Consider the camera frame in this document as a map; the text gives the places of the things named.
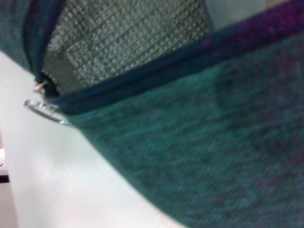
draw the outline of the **metal ring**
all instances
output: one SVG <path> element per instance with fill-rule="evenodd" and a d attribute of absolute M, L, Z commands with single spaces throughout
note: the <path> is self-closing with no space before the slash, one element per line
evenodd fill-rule
<path fill-rule="evenodd" d="M 73 127 L 73 125 L 60 114 L 57 108 L 51 104 L 36 100 L 27 100 L 24 106 L 50 121 L 67 127 Z"/>

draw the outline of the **teal felt fabric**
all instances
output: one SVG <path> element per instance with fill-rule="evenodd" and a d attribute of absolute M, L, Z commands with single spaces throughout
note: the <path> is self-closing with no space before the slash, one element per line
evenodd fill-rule
<path fill-rule="evenodd" d="M 23 25 L 32 0 L 0 0 L 0 51 L 29 70 Z"/>
<path fill-rule="evenodd" d="M 186 226 L 303 227 L 303 40 L 68 118 Z"/>

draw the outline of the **bag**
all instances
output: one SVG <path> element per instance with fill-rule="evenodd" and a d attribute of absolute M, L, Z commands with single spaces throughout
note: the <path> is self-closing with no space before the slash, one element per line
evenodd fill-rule
<path fill-rule="evenodd" d="M 302 1 L 216 32 L 196 0 L 105 2 L 30 5 L 45 101 L 186 226 L 302 227 Z"/>

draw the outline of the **mesh panel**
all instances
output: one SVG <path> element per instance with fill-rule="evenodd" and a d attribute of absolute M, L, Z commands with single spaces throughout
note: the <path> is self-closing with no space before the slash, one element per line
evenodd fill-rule
<path fill-rule="evenodd" d="M 68 94 L 208 34 L 200 0 L 67 0 L 44 71 Z"/>

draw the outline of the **metallic mesh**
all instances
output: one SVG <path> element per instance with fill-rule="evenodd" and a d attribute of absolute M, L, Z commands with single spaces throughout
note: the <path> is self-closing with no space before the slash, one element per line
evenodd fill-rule
<path fill-rule="evenodd" d="M 68 94 L 208 34 L 200 0 L 67 0 L 44 71 Z"/>

